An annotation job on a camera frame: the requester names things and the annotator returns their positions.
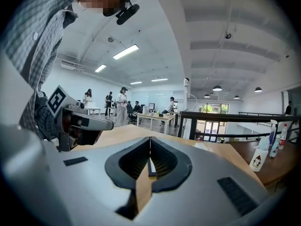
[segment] ceiling light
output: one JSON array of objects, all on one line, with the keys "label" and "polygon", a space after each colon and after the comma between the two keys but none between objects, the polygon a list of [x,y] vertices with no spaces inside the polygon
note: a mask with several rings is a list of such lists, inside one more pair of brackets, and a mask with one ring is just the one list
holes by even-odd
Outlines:
[{"label": "ceiling light", "polygon": [[168,78],[165,78],[165,79],[156,79],[156,80],[151,80],[151,82],[156,82],[156,81],[167,81]]},{"label": "ceiling light", "polygon": [[101,65],[101,66],[99,66],[99,68],[97,70],[95,70],[95,72],[98,73],[101,70],[103,70],[105,67],[107,67],[107,66],[106,65]]},{"label": "ceiling light", "polygon": [[219,85],[213,87],[213,91],[221,91],[222,88]]},{"label": "ceiling light", "polygon": [[256,87],[255,92],[262,92],[262,89],[260,87]]},{"label": "ceiling light", "polygon": [[133,83],[130,83],[131,85],[135,85],[135,84],[142,84],[141,81],[138,81],[138,82],[133,82]]},{"label": "ceiling light", "polygon": [[121,57],[123,57],[123,56],[125,56],[125,55],[127,55],[129,53],[132,53],[132,52],[134,52],[134,51],[136,51],[138,49],[139,49],[138,46],[134,44],[133,46],[131,46],[131,47],[123,50],[119,54],[115,55],[113,58],[116,59],[116,60],[120,59]]}]

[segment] black railing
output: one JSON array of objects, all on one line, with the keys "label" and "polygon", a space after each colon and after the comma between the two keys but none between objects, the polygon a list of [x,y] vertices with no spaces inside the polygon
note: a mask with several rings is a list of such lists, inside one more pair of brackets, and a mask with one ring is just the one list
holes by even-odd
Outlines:
[{"label": "black railing", "polygon": [[[261,134],[212,134],[212,133],[202,133],[196,132],[198,120],[202,121],[218,121],[218,122],[270,122],[270,120],[275,120],[277,122],[282,121],[298,121],[299,125],[301,123],[301,116],[284,116],[284,115],[234,115],[234,114],[213,114],[213,113],[199,113],[199,112],[181,112],[181,121],[180,127],[178,131],[178,137],[182,136],[183,123],[184,119],[191,119],[191,127],[190,127],[190,140],[194,140],[195,136],[211,136],[211,137],[263,137],[268,136],[269,133],[261,133]],[[294,130],[298,130],[299,128],[289,129],[287,132],[291,132]],[[274,139],[276,138],[276,134],[280,134],[281,131],[275,133]]]},{"label": "black railing", "polygon": [[[256,116],[260,116],[260,115],[264,115],[264,116],[267,116],[267,115],[271,115],[271,116],[284,116],[282,114],[268,114],[268,113],[253,113],[253,112],[238,112],[239,115],[256,115]],[[262,125],[262,126],[269,126],[271,127],[272,126],[272,123],[269,121],[269,122],[266,122],[265,124],[262,124],[262,123],[258,123],[257,122],[257,125]]]}]

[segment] floor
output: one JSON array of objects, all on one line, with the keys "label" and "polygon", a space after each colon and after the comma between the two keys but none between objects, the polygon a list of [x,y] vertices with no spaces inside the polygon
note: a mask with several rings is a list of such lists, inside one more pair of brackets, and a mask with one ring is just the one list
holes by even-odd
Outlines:
[{"label": "floor", "polygon": [[[104,114],[100,115],[100,118],[102,119],[107,119]],[[164,127],[160,126],[160,121],[157,120],[153,120],[152,121],[152,130],[156,131],[156,132],[160,132],[160,133],[164,133]],[[139,125],[140,127],[146,128],[146,129],[150,129],[151,128],[151,120],[150,119],[146,119],[146,118],[142,118],[141,120],[141,124]],[[171,122],[171,126],[167,127],[167,134],[171,135],[171,136],[177,136],[179,127],[174,128],[173,126],[173,121]]]}]

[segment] black rubber pad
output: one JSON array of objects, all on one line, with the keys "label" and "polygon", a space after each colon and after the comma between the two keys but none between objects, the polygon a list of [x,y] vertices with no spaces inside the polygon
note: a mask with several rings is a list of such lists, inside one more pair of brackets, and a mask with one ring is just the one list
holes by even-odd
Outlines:
[{"label": "black rubber pad", "polygon": [[71,165],[74,165],[74,164],[81,163],[83,161],[88,161],[88,159],[86,157],[82,156],[82,157],[78,157],[78,158],[65,160],[64,163],[65,163],[66,167],[68,167],[68,166],[71,166]]},{"label": "black rubber pad", "polygon": [[257,207],[257,204],[240,186],[237,185],[232,178],[221,178],[217,180],[217,182],[222,187],[241,216],[244,216]]}]

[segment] glass door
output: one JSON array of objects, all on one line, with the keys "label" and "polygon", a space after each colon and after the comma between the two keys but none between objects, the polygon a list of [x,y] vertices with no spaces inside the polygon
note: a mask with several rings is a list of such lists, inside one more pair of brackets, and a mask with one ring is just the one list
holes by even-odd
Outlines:
[{"label": "glass door", "polygon": [[[206,121],[205,133],[217,134],[219,130],[220,124],[215,121]],[[205,136],[204,141],[216,142],[216,137]]]}]

